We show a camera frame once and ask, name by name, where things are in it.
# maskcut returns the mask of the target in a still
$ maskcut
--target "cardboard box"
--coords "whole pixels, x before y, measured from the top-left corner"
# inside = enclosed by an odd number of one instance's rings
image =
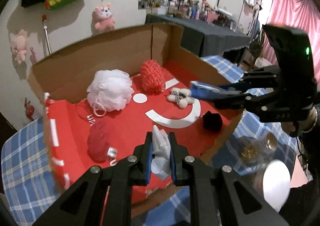
[[[86,89],[96,71],[120,69],[134,76],[142,63],[155,59],[160,65],[173,60],[190,73],[214,86],[229,84],[215,68],[196,55],[180,47],[183,29],[172,24],[142,25],[120,29],[90,37],[55,52],[33,65],[28,77],[29,84],[39,100],[49,92],[54,100],[66,99],[77,103],[86,98]],[[224,128],[214,146],[201,159],[209,163],[218,149],[228,139],[241,119],[242,111],[219,111],[230,124]],[[50,128],[44,115],[44,140],[48,148],[51,167]],[[145,201],[132,205],[132,217],[148,211],[168,199],[179,188],[170,185],[157,190]]]

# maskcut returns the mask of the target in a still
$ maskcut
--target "pink curtain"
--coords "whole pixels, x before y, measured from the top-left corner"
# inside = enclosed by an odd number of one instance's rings
[[[320,79],[320,13],[312,0],[273,0],[268,23],[288,25],[305,30],[310,39],[315,77]],[[266,37],[264,57],[277,64],[276,55]]]

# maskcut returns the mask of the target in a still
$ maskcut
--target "black cable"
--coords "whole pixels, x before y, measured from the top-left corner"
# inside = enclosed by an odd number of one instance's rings
[[[306,157],[306,156],[301,152],[301,150],[300,150],[299,142],[298,142],[298,137],[296,137],[296,140],[297,140],[298,150],[299,150],[299,153],[300,153],[300,155],[298,155],[298,158],[299,158],[300,156],[302,156],[302,158],[303,158],[305,161],[308,161],[307,157]]]

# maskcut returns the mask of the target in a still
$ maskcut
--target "cardboard flap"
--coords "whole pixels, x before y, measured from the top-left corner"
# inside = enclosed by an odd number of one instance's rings
[[[171,59],[197,76],[201,82],[221,86],[230,84],[209,63],[180,46],[183,27],[175,24],[156,24],[152,35],[152,58],[162,66]]]
[[[138,74],[151,58],[151,39],[152,25],[142,25],[79,41],[32,66],[29,84],[39,99],[49,92],[52,99],[78,102],[99,70]]]

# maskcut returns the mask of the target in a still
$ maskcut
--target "pink teddy bear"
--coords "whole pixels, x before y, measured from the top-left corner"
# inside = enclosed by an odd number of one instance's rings
[[[95,28],[101,32],[105,30],[114,30],[114,24],[116,21],[112,18],[112,11],[110,9],[110,3],[107,6],[99,6],[95,9],[94,14],[97,19]]]
[[[14,59],[20,65],[26,60],[27,54],[27,32],[21,30],[11,41],[10,49]]]

